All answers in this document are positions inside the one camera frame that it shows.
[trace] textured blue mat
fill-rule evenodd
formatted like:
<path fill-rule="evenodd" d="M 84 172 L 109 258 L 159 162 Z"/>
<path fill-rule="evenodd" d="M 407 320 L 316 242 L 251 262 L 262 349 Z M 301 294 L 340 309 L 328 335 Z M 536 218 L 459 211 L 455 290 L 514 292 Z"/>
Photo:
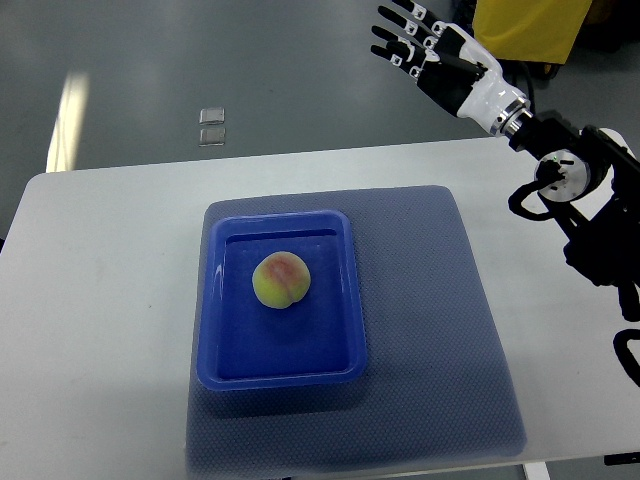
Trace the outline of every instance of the textured blue mat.
<path fill-rule="evenodd" d="M 520 453 L 526 436 L 511 377 L 447 189 L 215 203 L 205 214 L 199 290 L 217 220 L 319 209 L 342 211 L 353 227 L 366 371 L 342 385 L 213 393 L 192 366 L 190 477 L 274 478 Z"/>

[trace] white table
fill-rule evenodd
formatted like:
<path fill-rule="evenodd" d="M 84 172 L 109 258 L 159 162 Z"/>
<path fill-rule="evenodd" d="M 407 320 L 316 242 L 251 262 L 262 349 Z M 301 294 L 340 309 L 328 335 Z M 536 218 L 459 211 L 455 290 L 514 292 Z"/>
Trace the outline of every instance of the white table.
<path fill-rule="evenodd" d="M 528 443 L 505 463 L 639 450 L 640 389 L 612 348 L 628 327 L 616 291 L 565 265 L 555 223 L 507 209 L 534 166 L 476 139 L 35 177 L 0 255 L 0 476 L 184 478 L 208 205 L 430 184 L 458 203 L 513 377 Z"/>

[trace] black cable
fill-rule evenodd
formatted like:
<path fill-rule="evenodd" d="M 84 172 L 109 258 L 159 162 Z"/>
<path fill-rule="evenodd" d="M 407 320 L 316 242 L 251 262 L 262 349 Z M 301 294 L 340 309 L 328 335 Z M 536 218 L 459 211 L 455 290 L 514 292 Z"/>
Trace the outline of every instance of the black cable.
<path fill-rule="evenodd" d="M 523 202 L 529 195 L 531 195 L 533 192 L 537 192 L 538 190 L 543 189 L 548 185 L 549 184 L 547 182 L 535 180 L 518 188 L 511 194 L 508 200 L 509 210 L 511 210 L 511 213 L 514 213 L 519 217 L 526 218 L 527 220 L 532 220 L 534 222 L 544 222 L 545 220 L 552 219 L 553 214 L 551 212 L 547 211 L 543 213 L 535 213 L 531 210 L 527 210 L 523 205 Z"/>
<path fill-rule="evenodd" d="M 524 79 L 527 82 L 527 96 L 529 97 L 529 101 L 531 105 L 529 106 L 529 110 L 534 115 L 536 114 L 536 100 L 535 100 L 535 92 L 533 88 L 533 79 L 531 78 L 531 72 L 529 71 L 529 66 L 525 62 L 518 62 L 520 68 L 522 69 L 522 73 L 524 74 Z"/>
<path fill-rule="evenodd" d="M 618 282 L 618 301 L 622 317 L 627 322 L 640 321 L 640 298 L 635 283 L 631 280 Z"/>
<path fill-rule="evenodd" d="M 640 365 L 633 356 L 627 343 L 629 340 L 640 340 L 640 330 L 622 330 L 613 338 L 613 350 L 629 378 L 640 387 Z"/>

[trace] robotic arm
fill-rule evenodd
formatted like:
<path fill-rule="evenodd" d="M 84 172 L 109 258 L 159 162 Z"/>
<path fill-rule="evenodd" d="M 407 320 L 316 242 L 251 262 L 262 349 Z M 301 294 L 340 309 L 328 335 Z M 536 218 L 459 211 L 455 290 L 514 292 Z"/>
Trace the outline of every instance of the robotic arm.
<path fill-rule="evenodd" d="M 386 45 L 374 45 L 371 51 L 407 73 L 450 114 L 473 119 L 493 136 L 506 136 L 511 148 L 538 160 L 535 180 L 516 190 L 509 208 L 529 220 L 554 219 L 569 238 L 567 263 L 596 286 L 617 287 L 623 317 L 639 321 L 640 164 L 593 126 L 578 131 L 555 112 L 534 115 L 527 96 L 503 79 L 498 61 L 462 28 L 411 0 L 392 1 L 408 18 L 384 6 L 378 12 L 409 38 L 374 26 L 373 33 Z M 571 202 L 596 189 L 611 167 L 613 196 L 586 219 Z M 523 207 L 534 192 L 547 212 Z M 640 386 L 640 366 L 625 350 L 626 341 L 635 337 L 640 338 L 640 331 L 620 332 L 614 346 Z"/>

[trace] peach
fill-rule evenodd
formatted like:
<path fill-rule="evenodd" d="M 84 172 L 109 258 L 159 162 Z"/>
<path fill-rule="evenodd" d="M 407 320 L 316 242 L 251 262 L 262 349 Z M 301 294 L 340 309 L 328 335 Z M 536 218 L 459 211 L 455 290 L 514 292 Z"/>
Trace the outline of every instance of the peach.
<path fill-rule="evenodd" d="M 302 300 L 311 285 L 311 274 L 297 255 L 275 252 L 260 262 L 251 282 L 263 305 L 283 309 Z"/>

